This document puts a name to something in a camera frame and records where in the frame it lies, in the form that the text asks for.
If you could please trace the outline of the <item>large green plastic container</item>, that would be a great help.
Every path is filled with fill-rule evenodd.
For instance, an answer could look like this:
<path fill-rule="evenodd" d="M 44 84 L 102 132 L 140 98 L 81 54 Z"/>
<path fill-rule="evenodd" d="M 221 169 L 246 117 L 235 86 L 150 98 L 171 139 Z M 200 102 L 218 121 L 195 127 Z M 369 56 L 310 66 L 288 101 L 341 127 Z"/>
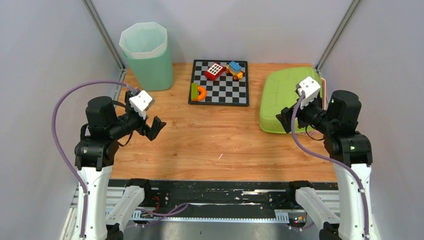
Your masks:
<path fill-rule="evenodd" d="M 267 76 L 259 110 L 259 126 L 263 131 L 285 134 L 276 115 L 280 114 L 283 108 L 296 104 L 299 98 L 295 93 L 296 84 L 307 76 L 322 78 L 314 68 L 308 66 L 277 70 Z"/>

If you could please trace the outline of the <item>pink perforated plastic basket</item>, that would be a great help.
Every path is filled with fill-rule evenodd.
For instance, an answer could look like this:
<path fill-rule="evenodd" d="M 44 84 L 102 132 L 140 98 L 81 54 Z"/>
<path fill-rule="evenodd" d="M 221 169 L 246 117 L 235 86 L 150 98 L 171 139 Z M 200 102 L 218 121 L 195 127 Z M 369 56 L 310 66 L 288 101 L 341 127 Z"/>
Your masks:
<path fill-rule="evenodd" d="M 322 105 L 322 109 L 323 110 L 325 110 L 326 109 L 326 99 L 327 99 L 327 93 L 326 93 L 326 81 L 323 79 L 323 78 L 321 78 L 321 77 L 318 77 L 318 78 L 314 78 L 314 77 L 312 77 L 314 80 L 317 80 L 317 82 L 321 85 L 321 89 L 320 89 L 320 92 L 319 92 L 319 94 L 318 94 L 318 97 L 316 98 L 316 99 L 321 99 L 321 105 Z M 299 99 L 297 100 L 298 102 L 300 102 L 301 103 L 301 101 L 303 100 L 303 98 L 304 98 L 304 93 L 302 94 L 302 96 L 298 96 L 299 97 Z M 298 127 L 298 119 L 297 119 L 297 128 L 298 129 L 305 129 L 306 127 L 302 127 L 302 128 L 299 128 Z"/>

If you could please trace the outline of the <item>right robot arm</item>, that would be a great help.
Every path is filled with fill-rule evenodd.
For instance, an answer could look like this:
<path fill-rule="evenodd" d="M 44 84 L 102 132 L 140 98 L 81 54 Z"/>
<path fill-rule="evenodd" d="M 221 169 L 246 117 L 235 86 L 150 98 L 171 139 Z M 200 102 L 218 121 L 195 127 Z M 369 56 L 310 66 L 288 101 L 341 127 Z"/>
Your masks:
<path fill-rule="evenodd" d="M 324 147 L 336 173 L 340 213 L 333 213 L 307 181 L 291 184 L 285 195 L 292 209 L 302 207 L 318 227 L 321 240 L 378 240 L 380 233 L 374 221 L 370 197 L 372 146 L 357 131 L 362 104 L 347 90 L 332 93 L 327 109 L 315 102 L 306 106 L 296 103 L 282 109 L 276 118 L 286 133 L 295 132 L 295 123 L 311 126 L 323 134 Z"/>

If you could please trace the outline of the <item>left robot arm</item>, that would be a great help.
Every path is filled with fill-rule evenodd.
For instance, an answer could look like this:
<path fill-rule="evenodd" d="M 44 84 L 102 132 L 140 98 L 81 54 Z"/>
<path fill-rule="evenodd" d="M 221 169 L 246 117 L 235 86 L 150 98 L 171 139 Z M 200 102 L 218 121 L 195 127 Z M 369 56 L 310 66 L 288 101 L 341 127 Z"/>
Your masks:
<path fill-rule="evenodd" d="M 153 201 L 151 182 L 132 178 L 123 195 L 106 215 L 107 192 L 119 139 L 134 132 L 153 141 L 166 123 L 154 117 L 147 124 L 147 110 L 154 98 L 145 90 L 128 90 L 125 102 L 108 96 L 91 99 L 85 109 L 87 124 L 80 131 L 80 141 L 74 149 L 75 166 L 85 186 L 78 189 L 76 223 L 73 240 L 122 240 L 125 228 L 135 209 Z"/>

